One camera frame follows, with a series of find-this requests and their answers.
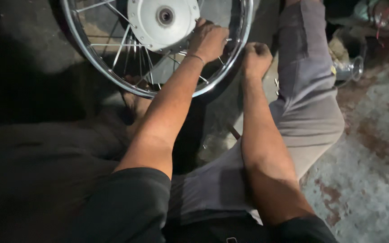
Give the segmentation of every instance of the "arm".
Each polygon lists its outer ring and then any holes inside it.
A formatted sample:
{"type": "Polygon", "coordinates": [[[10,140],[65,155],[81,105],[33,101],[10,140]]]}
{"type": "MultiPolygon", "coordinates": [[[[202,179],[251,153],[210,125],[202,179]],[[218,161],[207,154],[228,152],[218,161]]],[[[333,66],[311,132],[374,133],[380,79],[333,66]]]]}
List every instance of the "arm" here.
{"type": "Polygon", "coordinates": [[[204,19],[198,21],[197,27],[187,57],[152,101],[115,171],[148,167],[171,178],[173,145],[187,116],[204,62],[222,55],[229,35],[228,29],[206,23],[204,19]]]}
{"type": "Polygon", "coordinates": [[[267,45],[249,43],[243,63],[242,156],[254,201],[264,223],[279,224],[314,214],[300,191],[294,163],[275,126],[262,89],[272,55],[267,45]]]}

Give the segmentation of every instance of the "hand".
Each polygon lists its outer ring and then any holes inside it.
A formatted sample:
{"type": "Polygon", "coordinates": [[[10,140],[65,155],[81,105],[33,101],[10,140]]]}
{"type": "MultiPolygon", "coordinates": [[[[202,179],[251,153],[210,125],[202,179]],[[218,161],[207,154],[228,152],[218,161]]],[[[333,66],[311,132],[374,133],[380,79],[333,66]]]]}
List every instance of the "hand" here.
{"type": "Polygon", "coordinates": [[[246,54],[242,70],[246,79],[262,79],[271,66],[273,56],[266,44],[250,42],[246,45],[246,54]]]}
{"type": "Polygon", "coordinates": [[[223,54],[228,36],[229,29],[198,19],[188,55],[196,55],[207,64],[223,54]]]}

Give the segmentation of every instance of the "wheel hub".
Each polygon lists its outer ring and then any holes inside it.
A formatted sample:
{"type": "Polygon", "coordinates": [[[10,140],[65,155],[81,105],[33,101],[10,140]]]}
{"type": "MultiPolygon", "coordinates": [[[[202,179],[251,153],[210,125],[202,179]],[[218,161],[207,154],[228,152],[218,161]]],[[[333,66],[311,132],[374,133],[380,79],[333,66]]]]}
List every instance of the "wheel hub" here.
{"type": "Polygon", "coordinates": [[[129,0],[127,13],[136,38],[158,53],[185,49],[200,17],[196,0],[129,0]]]}

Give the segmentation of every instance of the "chrome rim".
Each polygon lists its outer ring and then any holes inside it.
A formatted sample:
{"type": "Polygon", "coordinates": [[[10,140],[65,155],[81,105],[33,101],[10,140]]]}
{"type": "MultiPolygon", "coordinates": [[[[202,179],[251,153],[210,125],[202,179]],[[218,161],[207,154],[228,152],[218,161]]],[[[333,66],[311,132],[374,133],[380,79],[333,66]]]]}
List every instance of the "chrome rim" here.
{"type": "Polygon", "coordinates": [[[230,29],[230,40],[224,54],[203,69],[193,97],[213,89],[228,74],[244,47],[251,27],[253,9],[252,0],[61,0],[61,2],[70,31],[87,59],[112,82],[145,98],[152,98],[157,94],[185,57],[187,40],[194,27],[194,20],[199,15],[211,19],[211,16],[205,16],[208,15],[208,11],[211,14],[211,8],[223,12],[228,9],[227,17],[219,16],[213,22],[230,29]],[[152,6],[152,3],[159,7],[147,9],[145,12],[155,11],[157,14],[137,19],[137,15],[145,16],[140,11],[144,11],[145,6],[152,6]],[[186,10],[174,3],[179,5],[184,3],[192,9],[186,10]],[[154,27],[157,23],[164,28],[167,24],[175,25],[172,22],[183,26],[175,36],[170,36],[170,31],[160,33],[159,28],[154,27]],[[92,35],[91,29],[99,29],[99,37],[92,35]],[[124,78],[125,75],[142,78],[137,83],[129,83],[124,78]]]}

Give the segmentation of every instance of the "leg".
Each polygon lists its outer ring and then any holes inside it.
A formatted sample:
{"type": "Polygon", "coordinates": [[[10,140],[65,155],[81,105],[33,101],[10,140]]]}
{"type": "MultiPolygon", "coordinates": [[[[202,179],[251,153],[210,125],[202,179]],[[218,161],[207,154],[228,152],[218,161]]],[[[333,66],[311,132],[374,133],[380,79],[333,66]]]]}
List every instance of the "leg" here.
{"type": "Polygon", "coordinates": [[[91,121],[0,127],[0,241],[57,241],[119,163],[132,128],[112,111],[91,121]]]}
{"type": "MultiPolygon", "coordinates": [[[[325,8],[314,0],[287,7],[280,18],[280,96],[270,104],[301,177],[340,137],[344,121],[333,88],[325,8]]],[[[251,210],[240,141],[217,160],[172,180],[169,218],[197,210],[251,210]]]]}

